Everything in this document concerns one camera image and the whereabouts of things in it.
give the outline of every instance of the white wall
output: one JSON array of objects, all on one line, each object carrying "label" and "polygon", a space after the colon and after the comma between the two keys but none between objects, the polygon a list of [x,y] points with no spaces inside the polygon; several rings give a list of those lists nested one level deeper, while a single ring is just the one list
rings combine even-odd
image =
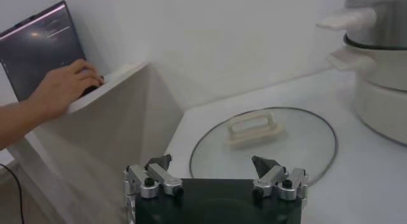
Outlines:
[{"label": "white wall", "polygon": [[[59,0],[0,0],[0,30]],[[343,0],[66,0],[107,73],[147,57],[183,109],[326,68],[341,34],[315,22]]]},{"label": "white wall", "polygon": [[[57,1],[0,0],[0,31]],[[129,139],[121,140],[120,131],[108,126],[90,134],[110,131],[115,140],[71,136],[101,117],[104,108],[114,104],[114,94],[78,113],[81,117],[63,118],[36,131],[56,161],[58,168],[51,169],[73,192],[85,193],[100,180],[112,180],[89,194],[86,204],[99,202],[100,207],[86,210],[89,214],[108,214],[120,202],[113,189],[119,186],[123,164],[131,161],[129,153],[142,162],[163,153],[183,109],[327,69],[324,56],[341,45],[341,34],[317,30],[315,22],[341,8],[343,0],[66,1],[85,53],[102,74],[127,62],[151,63],[145,74],[149,81],[142,84],[147,93],[136,94],[140,102],[129,100],[132,106],[142,106],[134,107],[142,116],[133,118],[143,121],[143,129],[136,127]],[[138,79],[129,81],[133,88],[139,86],[134,83]],[[127,88],[124,93],[131,92],[130,84],[122,87]],[[97,150],[98,143],[103,150]],[[109,157],[109,149],[114,157]],[[80,162],[72,169],[75,158]],[[82,178],[89,182],[77,182]],[[112,192],[98,199],[110,185]]]}]

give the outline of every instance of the glass lid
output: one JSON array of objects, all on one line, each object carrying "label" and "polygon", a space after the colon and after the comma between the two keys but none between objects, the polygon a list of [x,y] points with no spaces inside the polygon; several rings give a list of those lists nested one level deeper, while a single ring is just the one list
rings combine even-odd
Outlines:
[{"label": "glass lid", "polygon": [[305,169],[309,185],[329,169],[336,152],[336,134],[310,111],[274,107],[234,116],[199,140],[190,159],[193,178],[256,179],[252,156],[278,161],[289,171]]}]

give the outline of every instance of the laptop screen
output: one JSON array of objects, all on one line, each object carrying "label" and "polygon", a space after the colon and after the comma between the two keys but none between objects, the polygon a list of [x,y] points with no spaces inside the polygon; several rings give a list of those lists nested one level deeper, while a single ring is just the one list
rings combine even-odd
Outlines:
[{"label": "laptop screen", "polygon": [[19,101],[27,99],[45,74],[85,59],[65,1],[0,34],[0,62]]}]

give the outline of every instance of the cable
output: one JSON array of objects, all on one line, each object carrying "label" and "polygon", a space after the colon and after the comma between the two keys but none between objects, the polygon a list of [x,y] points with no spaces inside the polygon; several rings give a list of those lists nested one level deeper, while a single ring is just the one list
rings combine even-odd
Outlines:
[{"label": "cable", "polygon": [[20,195],[20,216],[21,216],[21,223],[24,224],[24,215],[23,215],[23,196],[21,192],[21,185],[20,181],[18,180],[17,176],[14,174],[13,171],[11,171],[7,166],[3,165],[0,163],[1,166],[3,166],[10,174],[14,177],[15,181],[17,182],[18,186],[18,194]]}]

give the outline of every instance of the lid handle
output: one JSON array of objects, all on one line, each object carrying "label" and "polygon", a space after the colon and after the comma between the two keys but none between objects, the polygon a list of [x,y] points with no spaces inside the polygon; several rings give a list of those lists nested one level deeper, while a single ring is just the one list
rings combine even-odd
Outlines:
[{"label": "lid handle", "polygon": [[235,116],[228,121],[227,126],[229,132],[227,144],[233,146],[244,144],[253,139],[276,136],[285,129],[284,125],[274,122],[272,114],[267,110],[257,110]]}]

